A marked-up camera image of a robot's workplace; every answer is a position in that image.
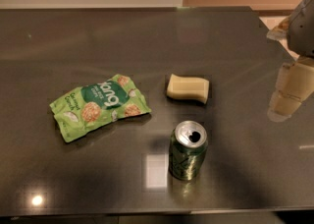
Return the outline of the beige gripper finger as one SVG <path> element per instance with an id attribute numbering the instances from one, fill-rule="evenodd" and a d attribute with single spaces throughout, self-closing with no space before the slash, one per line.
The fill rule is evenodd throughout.
<path id="1" fill-rule="evenodd" d="M 314 58 L 300 56 L 293 63 L 283 63 L 279 69 L 268 118 L 283 122 L 290 118 L 314 92 Z"/>
<path id="2" fill-rule="evenodd" d="M 286 39 L 288 36 L 290 17 L 285 17 L 280 21 L 275 27 L 267 32 L 267 38 L 271 40 L 282 40 Z"/>

